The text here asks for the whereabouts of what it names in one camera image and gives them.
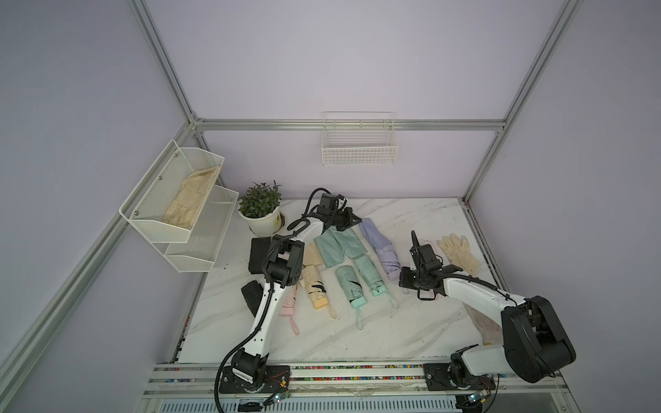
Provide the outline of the purple umbrella sleeve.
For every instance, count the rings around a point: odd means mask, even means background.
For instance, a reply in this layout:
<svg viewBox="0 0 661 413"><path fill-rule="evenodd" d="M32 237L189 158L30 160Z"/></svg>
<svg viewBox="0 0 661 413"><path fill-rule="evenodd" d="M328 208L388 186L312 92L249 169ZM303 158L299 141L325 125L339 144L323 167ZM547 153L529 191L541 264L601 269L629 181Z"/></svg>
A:
<svg viewBox="0 0 661 413"><path fill-rule="evenodd" d="M392 249L392 242L378 230L370 218L362 219L359 228L363 233L363 237L376 252Z"/></svg>

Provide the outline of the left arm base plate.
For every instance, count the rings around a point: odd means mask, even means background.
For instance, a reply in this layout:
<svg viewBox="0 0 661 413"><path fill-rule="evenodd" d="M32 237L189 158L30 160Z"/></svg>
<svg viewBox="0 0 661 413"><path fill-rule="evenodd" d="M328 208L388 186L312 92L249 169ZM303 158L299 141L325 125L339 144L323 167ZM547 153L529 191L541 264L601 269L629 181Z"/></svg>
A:
<svg viewBox="0 0 661 413"><path fill-rule="evenodd" d="M240 374L234 373L231 366L222 370L219 394L268 393L282 388L282 383L289 382L291 367L285 365L267 365L253 382L246 381Z"/></svg>

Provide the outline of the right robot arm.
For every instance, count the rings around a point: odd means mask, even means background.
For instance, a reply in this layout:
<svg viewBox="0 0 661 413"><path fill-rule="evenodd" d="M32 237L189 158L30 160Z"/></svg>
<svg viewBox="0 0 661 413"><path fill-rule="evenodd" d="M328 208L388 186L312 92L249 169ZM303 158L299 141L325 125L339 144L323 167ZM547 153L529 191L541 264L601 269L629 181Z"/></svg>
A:
<svg viewBox="0 0 661 413"><path fill-rule="evenodd" d="M430 244L421 244L411 233L414 266L404 267L399 285L417 292L455 299L483 314L502 330L499 345L466 346L450 356L445 382L464 389L486 375L514 374L536 383L574 363L576 351L554 307L542 296L510 294L478 277L465 275L454 264L445 265Z"/></svg>

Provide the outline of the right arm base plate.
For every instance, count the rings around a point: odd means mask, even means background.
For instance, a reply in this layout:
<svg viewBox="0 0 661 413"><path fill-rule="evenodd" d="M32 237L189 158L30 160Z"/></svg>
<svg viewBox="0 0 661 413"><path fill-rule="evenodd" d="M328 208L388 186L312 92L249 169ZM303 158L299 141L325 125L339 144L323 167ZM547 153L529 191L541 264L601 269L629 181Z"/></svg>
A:
<svg viewBox="0 0 661 413"><path fill-rule="evenodd" d="M455 362L425 363L423 377L430 392L448 391L487 391L496 389L496 382L490 375L476 376Z"/></svg>

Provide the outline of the green umbrella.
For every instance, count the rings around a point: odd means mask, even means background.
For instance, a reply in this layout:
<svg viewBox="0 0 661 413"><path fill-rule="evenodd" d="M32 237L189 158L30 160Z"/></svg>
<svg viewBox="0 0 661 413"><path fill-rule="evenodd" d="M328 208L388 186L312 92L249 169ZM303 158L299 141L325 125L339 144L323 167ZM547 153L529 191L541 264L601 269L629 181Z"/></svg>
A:
<svg viewBox="0 0 661 413"><path fill-rule="evenodd" d="M399 309L399 304L394 299L394 296L387 289L387 286L380 276L378 269L367 255L358 256L354 260L354 265L358 269L359 275L366 282L371 294L374 297L384 296L390 301L391 306L394 309Z"/></svg>
<svg viewBox="0 0 661 413"><path fill-rule="evenodd" d="M367 300L356 271L352 266L344 265L339 267L335 274L347 301L349 301L349 304L356 313L356 328L363 330L363 313L361 312L361 308L367 304Z"/></svg>

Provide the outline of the black umbrella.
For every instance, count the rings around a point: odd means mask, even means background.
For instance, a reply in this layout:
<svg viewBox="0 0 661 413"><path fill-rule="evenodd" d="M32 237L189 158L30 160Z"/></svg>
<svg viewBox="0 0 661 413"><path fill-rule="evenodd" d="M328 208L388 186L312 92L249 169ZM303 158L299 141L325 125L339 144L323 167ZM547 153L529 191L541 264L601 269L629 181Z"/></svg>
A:
<svg viewBox="0 0 661 413"><path fill-rule="evenodd" d="M257 280L252 280L251 282L241 287L241 294L244 297L244 302L250 310L252 316L256 318L258 314L259 306L262 302L264 288L263 285Z"/></svg>

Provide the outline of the black umbrella sleeve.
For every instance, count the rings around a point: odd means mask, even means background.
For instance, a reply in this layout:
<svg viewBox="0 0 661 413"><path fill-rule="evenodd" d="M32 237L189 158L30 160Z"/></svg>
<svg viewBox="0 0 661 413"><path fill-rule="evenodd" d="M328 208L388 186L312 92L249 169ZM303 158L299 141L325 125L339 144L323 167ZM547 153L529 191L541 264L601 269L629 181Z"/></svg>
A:
<svg viewBox="0 0 661 413"><path fill-rule="evenodd" d="M248 261L248 270L252 275L263 273L262 264L270 249L270 237L253 237Z"/></svg>

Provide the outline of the green umbrella sleeve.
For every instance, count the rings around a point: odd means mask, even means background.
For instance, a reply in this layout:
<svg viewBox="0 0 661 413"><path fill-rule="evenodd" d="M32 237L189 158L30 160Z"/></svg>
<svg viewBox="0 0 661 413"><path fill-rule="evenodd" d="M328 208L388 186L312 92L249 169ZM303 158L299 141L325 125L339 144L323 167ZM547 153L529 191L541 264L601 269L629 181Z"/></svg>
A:
<svg viewBox="0 0 661 413"><path fill-rule="evenodd" d="M342 247L335 239L331 230L323 232L314 239L316 247L325 265L325 268L333 268L344 262L345 256Z"/></svg>
<svg viewBox="0 0 661 413"><path fill-rule="evenodd" d="M337 229L334 229L332 235L335 237L341 250L348 258L356 259L368 253L365 246L363 245L363 242L361 239L359 239L352 228L346 229L344 231L338 231Z"/></svg>

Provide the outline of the purple umbrella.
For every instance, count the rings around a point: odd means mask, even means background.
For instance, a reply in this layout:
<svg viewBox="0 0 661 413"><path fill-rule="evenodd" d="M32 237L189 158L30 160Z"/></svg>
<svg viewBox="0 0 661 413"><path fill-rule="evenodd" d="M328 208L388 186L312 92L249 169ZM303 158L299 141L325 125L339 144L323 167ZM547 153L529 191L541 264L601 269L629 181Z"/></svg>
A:
<svg viewBox="0 0 661 413"><path fill-rule="evenodd" d="M397 253L392 246L388 244L376 251L380 265L386 273L389 280L399 280L401 274L401 264Z"/></svg>

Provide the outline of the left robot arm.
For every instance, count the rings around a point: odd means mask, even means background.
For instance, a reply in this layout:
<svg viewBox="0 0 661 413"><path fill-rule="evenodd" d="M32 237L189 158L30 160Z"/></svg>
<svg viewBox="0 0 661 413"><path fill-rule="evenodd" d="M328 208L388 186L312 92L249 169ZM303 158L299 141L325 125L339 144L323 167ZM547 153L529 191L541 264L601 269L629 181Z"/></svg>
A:
<svg viewBox="0 0 661 413"><path fill-rule="evenodd" d="M220 393L227 376L240 380L250 391L265 384L272 324L301 278L306 246L331 227L342 232L360 222L345 196L317 188L308 197L301 217L287 226L287 233L271 237L261 261L265 284L251 332L223 358L214 379L213 400L218 412L224 410Z"/></svg>

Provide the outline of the yellow umbrella sleeve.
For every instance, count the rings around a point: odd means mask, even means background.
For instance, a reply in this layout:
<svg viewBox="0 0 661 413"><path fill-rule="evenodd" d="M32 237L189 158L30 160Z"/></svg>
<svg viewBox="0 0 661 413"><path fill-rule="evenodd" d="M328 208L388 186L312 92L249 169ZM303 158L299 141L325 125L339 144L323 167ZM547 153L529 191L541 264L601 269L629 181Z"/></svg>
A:
<svg viewBox="0 0 661 413"><path fill-rule="evenodd" d="M306 245L306 248L304 250L304 256L303 256L303 266L304 267L310 267L310 266L322 266L324 265L323 258L319 252L318 247L316 246L316 243L314 241L310 242L309 244Z"/></svg>

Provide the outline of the pink umbrella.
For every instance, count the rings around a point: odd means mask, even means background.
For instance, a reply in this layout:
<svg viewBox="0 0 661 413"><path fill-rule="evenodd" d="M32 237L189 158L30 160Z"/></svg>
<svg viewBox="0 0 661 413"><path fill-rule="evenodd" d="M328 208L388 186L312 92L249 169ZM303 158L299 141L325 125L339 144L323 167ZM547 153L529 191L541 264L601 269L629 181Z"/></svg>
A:
<svg viewBox="0 0 661 413"><path fill-rule="evenodd" d="M295 321L295 307L296 307L296 294L298 287L294 286L288 293L287 297L282 301L282 308L280 310L279 316L287 318L289 325L292 329L292 332L295 336L300 334L300 328Z"/></svg>

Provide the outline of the yellow umbrella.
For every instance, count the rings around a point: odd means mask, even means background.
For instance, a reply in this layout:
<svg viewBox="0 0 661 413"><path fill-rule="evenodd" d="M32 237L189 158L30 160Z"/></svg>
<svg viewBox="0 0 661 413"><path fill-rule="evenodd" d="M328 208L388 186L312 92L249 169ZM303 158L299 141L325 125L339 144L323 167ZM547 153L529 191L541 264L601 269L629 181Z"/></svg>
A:
<svg viewBox="0 0 661 413"><path fill-rule="evenodd" d="M325 284L321 279L316 266L305 266L301 273L301 285L306 290L313 308L317 311L325 310L331 319L337 319L337 313L333 309L327 296Z"/></svg>

